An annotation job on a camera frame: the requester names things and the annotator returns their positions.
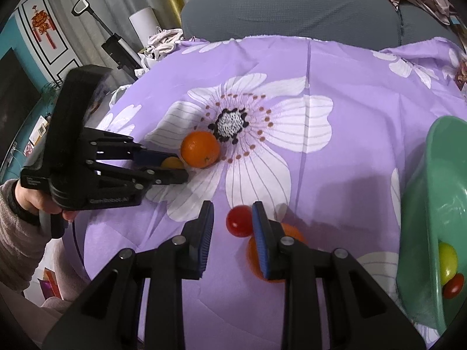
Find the left forearm grey sleeve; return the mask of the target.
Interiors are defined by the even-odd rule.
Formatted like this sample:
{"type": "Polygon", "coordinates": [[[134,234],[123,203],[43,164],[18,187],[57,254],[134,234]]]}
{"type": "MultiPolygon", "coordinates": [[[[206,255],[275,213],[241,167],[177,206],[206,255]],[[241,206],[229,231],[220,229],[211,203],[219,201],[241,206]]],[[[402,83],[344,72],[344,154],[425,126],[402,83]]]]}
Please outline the left forearm grey sleeve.
{"type": "Polygon", "coordinates": [[[1,185],[1,283],[23,292],[43,258],[50,238],[40,231],[39,217],[15,197],[17,179],[1,185]]]}

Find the person left hand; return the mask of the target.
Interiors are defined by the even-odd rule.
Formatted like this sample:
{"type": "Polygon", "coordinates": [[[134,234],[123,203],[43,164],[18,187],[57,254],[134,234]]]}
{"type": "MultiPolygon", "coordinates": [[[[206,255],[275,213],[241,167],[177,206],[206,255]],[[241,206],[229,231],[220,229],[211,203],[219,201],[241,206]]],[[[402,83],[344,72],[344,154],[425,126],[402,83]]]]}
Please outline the person left hand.
{"type": "Polygon", "coordinates": [[[21,186],[18,181],[15,186],[14,196],[18,204],[27,212],[39,215],[39,212],[48,214],[61,214],[67,222],[72,222],[78,216],[78,212],[66,211],[54,203],[48,194],[40,190],[31,190],[21,186]]]}

